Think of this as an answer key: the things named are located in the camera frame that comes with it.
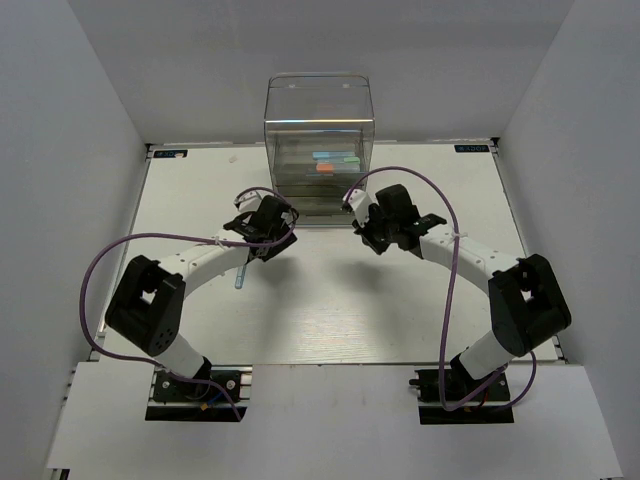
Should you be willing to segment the blue pen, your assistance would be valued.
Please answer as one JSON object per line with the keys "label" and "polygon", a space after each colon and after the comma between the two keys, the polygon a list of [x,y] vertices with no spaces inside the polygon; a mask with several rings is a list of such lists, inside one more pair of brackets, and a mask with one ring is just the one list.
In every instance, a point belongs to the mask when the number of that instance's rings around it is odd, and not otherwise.
{"label": "blue pen", "polygon": [[235,282],[234,282],[234,288],[235,289],[240,290],[240,289],[243,288],[244,282],[245,282],[245,277],[246,277],[246,272],[247,272],[247,266],[246,265],[242,265],[241,267],[239,267],[237,269],[236,278],[235,278]]}

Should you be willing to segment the orange cap highlighter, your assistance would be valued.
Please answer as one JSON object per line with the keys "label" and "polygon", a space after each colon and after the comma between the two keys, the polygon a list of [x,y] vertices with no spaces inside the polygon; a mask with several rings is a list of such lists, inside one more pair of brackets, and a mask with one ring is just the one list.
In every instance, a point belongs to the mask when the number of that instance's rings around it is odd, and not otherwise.
{"label": "orange cap highlighter", "polygon": [[360,166],[355,163],[318,163],[316,172],[319,174],[359,173]]}

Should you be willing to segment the blue cap highlighter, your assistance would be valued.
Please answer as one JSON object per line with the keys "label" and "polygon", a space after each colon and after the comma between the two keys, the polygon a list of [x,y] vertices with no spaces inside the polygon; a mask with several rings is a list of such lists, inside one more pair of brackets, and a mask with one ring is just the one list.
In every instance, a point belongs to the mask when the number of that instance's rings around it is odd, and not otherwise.
{"label": "blue cap highlighter", "polygon": [[318,151],[318,152],[312,153],[312,158],[315,161],[324,161],[328,159],[345,158],[350,156],[351,156],[350,152],[344,152],[344,151]]}

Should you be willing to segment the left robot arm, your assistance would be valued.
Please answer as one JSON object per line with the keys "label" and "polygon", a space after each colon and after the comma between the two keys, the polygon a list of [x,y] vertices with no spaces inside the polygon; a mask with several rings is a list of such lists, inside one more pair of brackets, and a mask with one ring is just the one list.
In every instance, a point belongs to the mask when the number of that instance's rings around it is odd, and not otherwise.
{"label": "left robot arm", "polygon": [[177,387],[199,399],[211,387],[211,363],[179,333],[183,304],[198,288],[254,260],[266,262],[296,242],[298,212],[276,196],[242,200],[239,215],[216,235],[160,260],[131,260],[105,314],[106,325],[149,359],[178,375]]}

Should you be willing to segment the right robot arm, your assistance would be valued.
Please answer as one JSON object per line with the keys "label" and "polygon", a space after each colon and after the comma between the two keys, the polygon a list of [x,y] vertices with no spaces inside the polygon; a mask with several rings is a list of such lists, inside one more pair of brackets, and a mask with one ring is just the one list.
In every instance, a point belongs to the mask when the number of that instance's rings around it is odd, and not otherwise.
{"label": "right robot arm", "polygon": [[444,218],[420,215],[400,184],[374,197],[356,189],[343,201],[343,208],[354,214],[354,233],[376,254],[395,244],[421,260],[448,267],[487,295],[489,332],[451,361],[451,384],[459,396],[477,397],[490,374],[570,326],[568,305],[543,256],[518,258],[456,234]]}

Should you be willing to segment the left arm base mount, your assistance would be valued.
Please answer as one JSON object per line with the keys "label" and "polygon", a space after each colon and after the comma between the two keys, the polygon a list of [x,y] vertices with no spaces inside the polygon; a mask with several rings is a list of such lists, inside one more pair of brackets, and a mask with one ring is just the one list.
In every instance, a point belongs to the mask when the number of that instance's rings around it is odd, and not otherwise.
{"label": "left arm base mount", "polygon": [[156,369],[152,377],[145,420],[182,423],[239,422],[249,406],[252,368],[214,366],[210,372],[210,380],[224,388],[239,417],[218,388],[179,382],[166,371]]}

